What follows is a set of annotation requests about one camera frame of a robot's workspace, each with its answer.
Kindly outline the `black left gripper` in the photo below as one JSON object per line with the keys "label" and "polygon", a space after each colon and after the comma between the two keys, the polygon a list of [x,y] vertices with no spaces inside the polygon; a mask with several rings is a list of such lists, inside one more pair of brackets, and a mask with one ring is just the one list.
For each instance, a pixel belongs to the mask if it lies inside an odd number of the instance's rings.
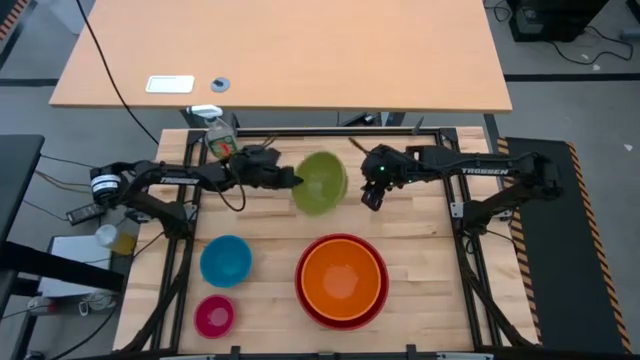
{"label": "black left gripper", "polygon": [[261,145],[249,145],[230,159],[230,171],[236,177],[240,185],[264,189],[293,189],[301,185],[304,180],[295,176],[293,167],[281,168],[277,162],[281,153],[274,148],[266,148]]}

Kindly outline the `black side table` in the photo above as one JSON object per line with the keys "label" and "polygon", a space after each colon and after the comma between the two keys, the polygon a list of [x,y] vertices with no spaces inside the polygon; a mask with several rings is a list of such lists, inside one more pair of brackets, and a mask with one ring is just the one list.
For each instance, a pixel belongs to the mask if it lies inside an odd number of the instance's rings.
{"label": "black side table", "polygon": [[21,272],[120,291],[124,276],[7,240],[38,164],[44,137],[0,135],[0,315],[11,296],[33,296],[37,285]]}

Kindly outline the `green plastic bowl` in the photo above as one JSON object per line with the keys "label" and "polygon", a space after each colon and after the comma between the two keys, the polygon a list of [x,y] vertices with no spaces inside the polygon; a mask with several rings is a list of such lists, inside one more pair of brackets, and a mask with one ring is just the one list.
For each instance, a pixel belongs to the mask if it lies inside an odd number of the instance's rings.
{"label": "green plastic bowl", "polygon": [[308,155],[296,168],[303,182],[292,189],[296,207],[309,216],[333,210],[345,197],[348,187],[346,168],[328,151]]}

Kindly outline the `black mat with hazard stripes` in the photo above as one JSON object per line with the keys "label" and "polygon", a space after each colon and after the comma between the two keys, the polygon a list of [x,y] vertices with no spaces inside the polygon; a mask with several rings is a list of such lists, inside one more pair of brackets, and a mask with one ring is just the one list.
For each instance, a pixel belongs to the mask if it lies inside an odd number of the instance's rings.
{"label": "black mat with hazard stripes", "polygon": [[511,222],[538,341],[549,350],[632,352],[575,147],[500,138],[500,152],[538,152],[559,168],[563,192],[522,205]]}

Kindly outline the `clear spray bottle white trigger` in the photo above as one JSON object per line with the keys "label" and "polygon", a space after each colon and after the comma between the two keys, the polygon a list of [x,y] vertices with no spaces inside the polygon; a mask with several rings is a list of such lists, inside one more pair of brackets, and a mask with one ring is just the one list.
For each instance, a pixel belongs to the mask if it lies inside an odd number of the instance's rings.
{"label": "clear spray bottle white trigger", "polygon": [[238,151],[236,130],[222,119],[224,112],[220,107],[211,104],[193,105],[187,107],[186,111],[206,125],[205,143],[217,159],[228,159]]}

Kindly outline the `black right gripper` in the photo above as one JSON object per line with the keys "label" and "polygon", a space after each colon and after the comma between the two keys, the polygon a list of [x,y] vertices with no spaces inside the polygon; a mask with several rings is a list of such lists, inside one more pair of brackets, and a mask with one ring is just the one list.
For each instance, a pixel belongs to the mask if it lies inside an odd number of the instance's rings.
{"label": "black right gripper", "polygon": [[378,211],[386,190],[403,188],[416,181],[416,161],[408,154],[383,144],[364,153],[361,172],[366,183],[361,188],[361,202]]}

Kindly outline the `blue plastic bowl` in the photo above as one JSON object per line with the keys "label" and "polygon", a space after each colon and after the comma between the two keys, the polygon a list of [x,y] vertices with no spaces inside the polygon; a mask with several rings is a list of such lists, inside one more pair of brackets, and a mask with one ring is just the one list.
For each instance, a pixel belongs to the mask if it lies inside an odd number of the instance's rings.
{"label": "blue plastic bowl", "polygon": [[204,247],[200,257],[200,272],[209,284],[230,288],[249,276],[252,263],[252,252],[244,239],[222,235]]}

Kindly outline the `black equipment case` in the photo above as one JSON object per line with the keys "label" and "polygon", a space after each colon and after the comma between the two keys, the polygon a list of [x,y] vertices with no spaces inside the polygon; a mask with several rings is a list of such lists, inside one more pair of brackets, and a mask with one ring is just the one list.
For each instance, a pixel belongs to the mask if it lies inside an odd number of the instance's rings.
{"label": "black equipment case", "polygon": [[516,42],[572,42],[609,0],[506,0]]}

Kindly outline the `small magenta plastic bowl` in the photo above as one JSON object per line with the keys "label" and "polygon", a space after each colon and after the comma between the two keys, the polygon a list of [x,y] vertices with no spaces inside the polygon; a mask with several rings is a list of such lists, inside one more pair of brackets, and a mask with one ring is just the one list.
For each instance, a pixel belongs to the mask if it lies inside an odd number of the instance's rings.
{"label": "small magenta plastic bowl", "polygon": [[194,313],[194,327],[206,339],[226,336],[233,327],[236,311],[233,301],[224,295],[211,295],[203,299]]}

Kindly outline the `plastic bottle with yellow liquid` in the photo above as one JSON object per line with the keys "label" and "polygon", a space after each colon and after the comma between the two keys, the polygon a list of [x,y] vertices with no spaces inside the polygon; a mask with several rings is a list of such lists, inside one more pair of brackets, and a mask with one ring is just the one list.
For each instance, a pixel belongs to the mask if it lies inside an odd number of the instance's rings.
{"label": "plastic bottle with yellow liquid", "polygon": [[99,227],[95,232],[95,238],[100,246],[120,255],[132,254],[136,245],[135,237],[111,224]]}

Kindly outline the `light wooden desk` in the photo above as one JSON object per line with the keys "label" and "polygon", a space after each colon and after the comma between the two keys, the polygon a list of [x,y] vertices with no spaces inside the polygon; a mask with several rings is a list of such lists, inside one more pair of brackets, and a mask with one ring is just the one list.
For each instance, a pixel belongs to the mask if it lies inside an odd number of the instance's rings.
{"label": "light wooden desk", "polygon": [[[152,75],[195,83],[151,94]],[[96,0],[50,104],[512,108],[482,0]]]}

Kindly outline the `white flat rectangular device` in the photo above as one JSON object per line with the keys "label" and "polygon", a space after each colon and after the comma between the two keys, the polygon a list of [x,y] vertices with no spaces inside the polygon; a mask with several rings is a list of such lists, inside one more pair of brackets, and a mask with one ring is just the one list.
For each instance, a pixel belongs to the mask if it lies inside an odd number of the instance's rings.
{"label": "white flat rectangular device", "polygon": [[151,94],[189,94],[194,83],[195,77],[192,75],[152,75],[145,91]]}

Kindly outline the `black power adapter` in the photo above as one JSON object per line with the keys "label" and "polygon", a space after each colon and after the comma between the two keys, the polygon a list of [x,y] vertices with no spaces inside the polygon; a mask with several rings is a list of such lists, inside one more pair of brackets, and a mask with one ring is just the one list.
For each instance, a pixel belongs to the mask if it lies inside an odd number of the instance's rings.
{"label": "black power adapter", "polygon": [[66,219],[69,221],[69,223],[72,226],[75,226],[77,224],[86,222],[88,220],[99,218],[103,216],[105,213],[106,213],[106,210],[103,207],[95,203],[92,203],[92,204],[88,204],[80,208],[68,211],[66,213]]}

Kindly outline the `white box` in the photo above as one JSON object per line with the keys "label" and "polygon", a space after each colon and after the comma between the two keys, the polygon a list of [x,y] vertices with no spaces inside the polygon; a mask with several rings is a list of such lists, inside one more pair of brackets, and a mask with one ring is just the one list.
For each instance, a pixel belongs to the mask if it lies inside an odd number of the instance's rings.
{"label": "white box", "polygon": [[[103,270],[111,269],[114,253],[98,244],[94,235],[54,236],[48,252],[68,260],[74,260]],[[101,288],[64,282],[58,279],[42,277],[38,294],[46,298],[63,298],[89,295],[101,291]]]}

